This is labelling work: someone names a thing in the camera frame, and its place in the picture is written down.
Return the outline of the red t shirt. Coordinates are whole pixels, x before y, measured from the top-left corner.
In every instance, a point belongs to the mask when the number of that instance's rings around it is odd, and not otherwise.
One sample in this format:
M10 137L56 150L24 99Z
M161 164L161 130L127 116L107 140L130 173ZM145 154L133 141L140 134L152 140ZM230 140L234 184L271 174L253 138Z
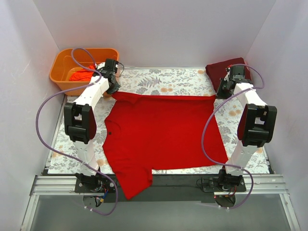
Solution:
M228 160L212 116L214 96L116 92L103 151L127 199L147 189L152 170L207 167Z

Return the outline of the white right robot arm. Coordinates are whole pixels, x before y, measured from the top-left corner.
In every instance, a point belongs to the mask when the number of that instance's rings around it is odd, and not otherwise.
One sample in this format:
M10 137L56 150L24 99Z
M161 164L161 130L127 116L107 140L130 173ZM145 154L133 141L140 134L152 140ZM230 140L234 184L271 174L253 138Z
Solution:
M225 166L226 174L218 178L218 187L229 191L235 186L233 176L243 174L243 168L258 148L272 140L277 108L265 103L253 89L251 80L243 75L220 79L217 98L228 99L235 95L243 107L237 128L238 143Z

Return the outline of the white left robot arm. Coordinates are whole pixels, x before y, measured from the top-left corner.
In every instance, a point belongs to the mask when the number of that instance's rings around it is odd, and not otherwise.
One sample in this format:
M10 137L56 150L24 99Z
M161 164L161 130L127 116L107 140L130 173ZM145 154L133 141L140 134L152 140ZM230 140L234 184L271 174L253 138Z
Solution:
M81 160L80 173L90 176L86 187L93 193L102 188L102 180L96 175L99 166L94 154L93 140L97 125L94 108L104 93L111 94L119 89L116 81L118 70L102 71L102 78L91 78L91 86L86 87L81 95L64 106L64 130L77 149L77 157Z

